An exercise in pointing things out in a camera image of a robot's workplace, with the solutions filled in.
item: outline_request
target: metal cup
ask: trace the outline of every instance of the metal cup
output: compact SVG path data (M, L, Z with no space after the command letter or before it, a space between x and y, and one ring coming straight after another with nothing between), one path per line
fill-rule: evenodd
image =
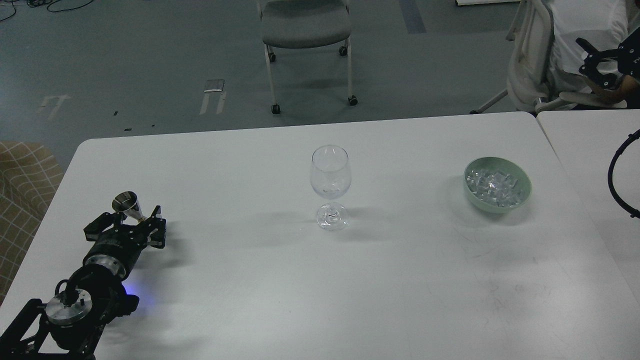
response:
M132 217L139 222L145 221L147 218L142 215L138 196L134 192L124 192L111 202L111 207L118 213L124 213L128 217Z

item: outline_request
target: gray chair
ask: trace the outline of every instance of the gray chair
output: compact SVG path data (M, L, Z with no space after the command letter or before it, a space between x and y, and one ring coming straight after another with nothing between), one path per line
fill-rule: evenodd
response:
M553 15L542 0L521 0L507 40L515 40L507 69L507 88L471 114L482 113L503 97L520 111L539 113L570 104L602 108L625 108L625 101L609 104L595 94L557 92L547 79L549 55L554 39Z
M271 112L280 113L276 100L271 63L276 61L274 47L284 49L310 49L344 42L339 54L347 56L348 103L358 104L353 95L351 75L351 20L347 0L270 0L264 7L257 0L262 42L267 62L273 103Z

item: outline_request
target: floor marking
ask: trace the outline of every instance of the floor marking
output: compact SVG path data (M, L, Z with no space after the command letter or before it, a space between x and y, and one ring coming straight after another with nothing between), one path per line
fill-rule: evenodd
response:
M206 93L204 94L204 98L202 99L202 106L200 107L200 115L204 114L207 112L207 108L209 107L209 96L211 94L210 93Z
M218 110L216 111L216 114L219 114L224 110L225 100L227 100L227 92L223 91L220 93L220 100L218 101Z
M42 112L42 110L44 110L44 108L47 107L47 105L49 104L49 101L51 99L58 99L58 103L51 110L51 113L49 114L49 117L47 117L47 120L53 119L53 117L55 117L56 114L58 113L58 110L60 110L60 106L62 106L62 103L67 99L71 99L71 96L69 96L67 94L65 94L65 95L55 95L55 96L45 96L44 99L42 99L42 104L40 104L40 106L38 107L38 111L36 111L36 113Z
M399 2L400 10L402 10L402 16L404 17L404 25L409 34L425 33L426 29L415 0L399 0Z

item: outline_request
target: white shirt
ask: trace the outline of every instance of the white shirt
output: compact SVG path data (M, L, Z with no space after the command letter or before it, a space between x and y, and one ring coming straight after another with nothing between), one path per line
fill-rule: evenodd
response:
M549 81L556 92L590 92L578 71L585 51L575 39L584 38L599 51L617 48L628 35L625 0L548 0L547 5L554 20ZM601 63L598 70L617 72L617 64Z

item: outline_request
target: black cable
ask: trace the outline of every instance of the black cable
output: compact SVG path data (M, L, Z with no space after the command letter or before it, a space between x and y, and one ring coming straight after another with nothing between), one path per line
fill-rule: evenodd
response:
M60 2L60 0L53 0L53 2L51 4L47 5L47 11L50 13L60 13L60 12L70 12L71 10L76 10L76 9L80 9L80 8L84 8L85 6L91 4L93 2L93 0L89 0L88 3L81 5L81 6L77 6L75 8L69 8L69 9L62 9L62 10L51 10L49 9L51 7L51 5Z
M13 14L11 14L11 15L9 15L9 16L7 16L7 17L5 17L4 19L0 20L0 22L5 21L6 19L9 19L10 17L13 17L13 16L15 15L15 13L17 13L17 10L15 9L15 4L14 4L14 3L15 3L16 1L18 1L18 0L12 0L12 1L4 0L4 1L5 1L6 3L11 3L11 6L13 7Z
M618 203L618 205L620 205L624 210L626 210L627 213L630 213L632 218L640 218L640 211L633 208L631 205L627 204L624 200L622 200L620 195L618 195L618 192L613 187L613 168L616 166L616 162L618 158L620 157L620 155L622 155L625 149L632 142L638 140L639 138L640 138L640 129L633 134L629 134L629 137L625 140L625 142L622 143L620 148L616 151L616 154L613 156L613 159L611 160L611 164L609 165L609 172L607 173L607 182L609 183L609 191L611 192L613 199Z

